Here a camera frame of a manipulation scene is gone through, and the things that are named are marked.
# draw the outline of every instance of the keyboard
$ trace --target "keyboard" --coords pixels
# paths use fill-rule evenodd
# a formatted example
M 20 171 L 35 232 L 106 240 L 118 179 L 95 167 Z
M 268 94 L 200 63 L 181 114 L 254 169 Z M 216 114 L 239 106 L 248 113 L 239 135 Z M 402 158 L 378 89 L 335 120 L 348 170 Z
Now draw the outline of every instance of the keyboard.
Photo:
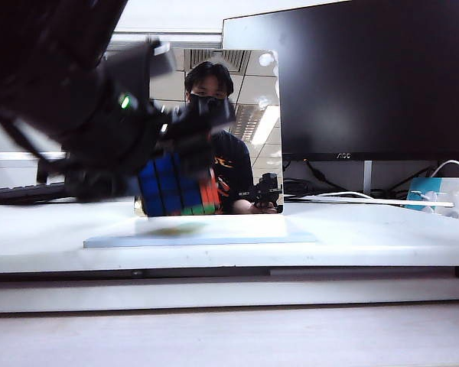
M 27 205 L 70 197 L 64 183 L 50 183 L 23 187 L 0 188 L 0 205 Z

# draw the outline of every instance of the black t-shirt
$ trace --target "black t-shirt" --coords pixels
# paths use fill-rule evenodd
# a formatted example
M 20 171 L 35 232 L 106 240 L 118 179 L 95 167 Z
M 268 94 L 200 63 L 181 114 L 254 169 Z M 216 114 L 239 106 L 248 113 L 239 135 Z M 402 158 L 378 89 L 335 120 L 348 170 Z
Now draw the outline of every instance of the black t-shirt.
M 245 143 L 229 132 L 218 132 L 211 138 L 214 149 L 213 169 L 224 213 L 231 213 L 238 193 L 253 185 L 252 165 Z

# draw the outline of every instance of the ceiling light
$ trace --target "ceiling light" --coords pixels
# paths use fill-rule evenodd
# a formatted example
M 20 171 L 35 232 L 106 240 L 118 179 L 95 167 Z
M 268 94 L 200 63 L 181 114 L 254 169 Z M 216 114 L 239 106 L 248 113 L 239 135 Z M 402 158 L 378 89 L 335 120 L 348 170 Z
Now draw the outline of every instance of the ceiling light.
M 281 115 L 279 106 L 267 106 L 253 135 L 252 144 L 264 144 Z

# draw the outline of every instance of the blue cube face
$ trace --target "blue cube face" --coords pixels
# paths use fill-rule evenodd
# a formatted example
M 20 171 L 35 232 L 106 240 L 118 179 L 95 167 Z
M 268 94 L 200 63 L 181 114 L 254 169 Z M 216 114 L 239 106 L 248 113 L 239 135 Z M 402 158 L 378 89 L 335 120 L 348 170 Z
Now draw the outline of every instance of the blue cube face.
M 192 213 L 191 207 L 202 206 L 199 182 L 181 176 L 180 158 L 165 154 L 146 164 L 139 173 L 145 212 L 148 216 Z
M 154 177 L 155 176 L 155 163 L 149 161 L 145 168 L 138 174 L 140 177 Z
M 178 192 L 177 179 L 174 176 L 161 176 L 158 182 L 162 192 Z
M 167 214 L 180 212 L 182 209 L 181 198 L 177 195 L 164 195 L 161 201 L 163 201 Z
M 174 169 L 174 162 L 171 160 L 171 156 L 169 154 L 155 160 L 155 170 L 158 176 L 173 176 Z
M 145 177 L 140 180 L 143 196 L 160 196 L 158 182 L 155 177 Z
M 146 215 L 148 216 L 164 216 L 166 215 L 163 203 L 158 196 L 143 197 Z
M 185 206 L 196 206 L 202 203 L 199 188 L 197 190 L 184 190 L 182 192 L 182 200 Z

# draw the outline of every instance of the black hair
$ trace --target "black hair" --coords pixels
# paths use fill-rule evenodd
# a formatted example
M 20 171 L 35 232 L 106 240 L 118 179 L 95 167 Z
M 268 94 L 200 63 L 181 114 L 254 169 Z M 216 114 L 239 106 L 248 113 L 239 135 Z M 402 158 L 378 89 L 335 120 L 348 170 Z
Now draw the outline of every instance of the black hair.
M 233 93 L 233 81 L 228 69 L 221 63 L 211 63 L 210 61 L 200 63 L 187 74 L 184 83 L 185 90 L 190 93 L 194 84 L 202 82 L 209 75 L 215 76 L 220 86 L 226 87 L 228 96 Z

